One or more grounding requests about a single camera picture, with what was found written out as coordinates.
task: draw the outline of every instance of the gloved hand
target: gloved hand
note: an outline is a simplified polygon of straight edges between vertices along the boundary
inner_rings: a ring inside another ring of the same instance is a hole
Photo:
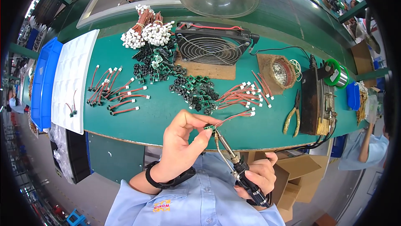
[[[277,162],[277,155],[274,152],[266,152],[266,157],[269,159],[256,160],[249,165],[249,170],[245,171],[245,176],[258,185],[262,192],[267,195],[274,189],[276,176],[274,175],[273,165]],[[234,186],[238,196],[251,199],[248,192],[238,185]]]
[[[220,120],[213,117],[181,110],[164,131],[162,158],[150,170],[152,179],[165,183],[189,169],[207,147],[212,134],[211,129],[203,127],[207,123],[216,125],[218,122]],[[197,129],[199,134],[189,144],[189,133],[193,129]]]

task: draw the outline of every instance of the white plastic tray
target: white plastic tray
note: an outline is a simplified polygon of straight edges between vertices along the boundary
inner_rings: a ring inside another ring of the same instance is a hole
[[[99,30],[92,30],[63,45],[53,83],[51,121],[63,128],[83,134],[83,97],[93,47]],[[70,117],[70,109],[77,114]]]

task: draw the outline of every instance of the fan guard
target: fan guard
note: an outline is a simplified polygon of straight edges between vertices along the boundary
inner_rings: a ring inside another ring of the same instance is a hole
[[[220,37],[199,37],[198,35],[177,34],[184,39],[180,45],[183,60],[196,63],[234,65],[242,55],[241,47],[244,44],[234,43]]]

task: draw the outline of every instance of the soldering iron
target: soldering iron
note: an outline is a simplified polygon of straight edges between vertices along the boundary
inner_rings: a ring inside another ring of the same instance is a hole
[[[227,159],[223,156],[220,147],[218,145],[219,141],[221,142],[221,144],[223,144],[225,150],[229,154],[234,168],[231,166],[230,163],[228,163]],[[251,182],[245,176],[245,170],[249,170],[248,164],[245,163],[238,155],[236,155],[233,152],[233,150],[231,149],[230,145],[228,145],[224,136],[222,136],[217,129],[215,129],[214,131],[214,142],[216,143],[218,153],[220,154],[224,162],[227,164],[227,166],[230,168],[232,176],[237,180],[235,184],[243,187],[254,201],[253,202],[252,200],[248,199],[247,202],[255,206],[262,206],[266,208],[270,207],[272,205],[271,204],[272,193],[269,193],[266,197],[259,188],[259,186]]]

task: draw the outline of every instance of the green solder spool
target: green solder spool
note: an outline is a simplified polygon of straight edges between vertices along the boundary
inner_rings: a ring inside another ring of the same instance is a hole
[[[336,60],[330,58],[326,60],[327,65],[334,67],[334,74],[324,79],[324,82],[329,86],[337,86],[338,89],[347,87],[349,82],[349,73],[346,67],[340,65]]]

